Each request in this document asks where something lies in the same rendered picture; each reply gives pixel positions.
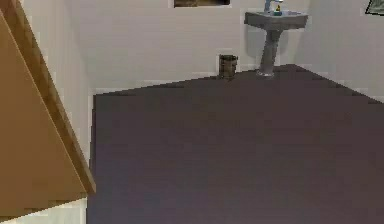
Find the dark brown waste bin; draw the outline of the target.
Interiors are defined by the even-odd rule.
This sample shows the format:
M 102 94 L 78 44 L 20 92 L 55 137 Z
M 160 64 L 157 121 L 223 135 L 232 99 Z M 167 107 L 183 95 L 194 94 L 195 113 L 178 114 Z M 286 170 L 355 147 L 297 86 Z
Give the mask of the dark brown waste bin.
M 238 57 L 235 55 L 219 56 L 219 77 L 232 80 L 236 73 Z

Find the grey pedestal sink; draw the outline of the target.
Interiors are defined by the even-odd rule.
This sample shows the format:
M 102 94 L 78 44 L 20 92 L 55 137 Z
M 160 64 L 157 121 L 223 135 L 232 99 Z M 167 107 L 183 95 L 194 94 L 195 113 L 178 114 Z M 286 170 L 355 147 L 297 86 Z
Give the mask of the grey pedestal sink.
M 266 32 L 262 58 L 257 74 L 273 76 L 274 64 L 279 39 L 284 31 L 302 29 L 306 26 L 309 15 L 303 12 L 282 11 L 246 12 L 244 23 Z

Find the brown wooden door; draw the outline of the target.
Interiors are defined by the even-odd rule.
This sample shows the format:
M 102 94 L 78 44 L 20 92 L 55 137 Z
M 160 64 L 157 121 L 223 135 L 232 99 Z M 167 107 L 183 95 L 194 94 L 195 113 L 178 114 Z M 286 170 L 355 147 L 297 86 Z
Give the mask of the brown wooden door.
M 0 222 L 95 192 L 20 0 L 0 0 Z

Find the green framed wall picture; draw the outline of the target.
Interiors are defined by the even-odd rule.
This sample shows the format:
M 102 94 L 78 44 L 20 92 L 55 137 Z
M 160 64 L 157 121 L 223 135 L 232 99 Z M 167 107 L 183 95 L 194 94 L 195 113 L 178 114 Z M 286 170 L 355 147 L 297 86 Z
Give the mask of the green framed wall picture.
M 384 0 L 369 0 L 365 13 L 384 16 Z

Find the dark framed wall picture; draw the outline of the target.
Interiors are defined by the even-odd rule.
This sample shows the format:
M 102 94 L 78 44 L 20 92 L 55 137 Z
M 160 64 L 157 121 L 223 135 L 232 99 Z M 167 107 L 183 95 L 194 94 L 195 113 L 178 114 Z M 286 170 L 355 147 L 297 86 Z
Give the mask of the dark framed wall picture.
M 226 6 L 231 0 L 174 0 L 174 7 Z

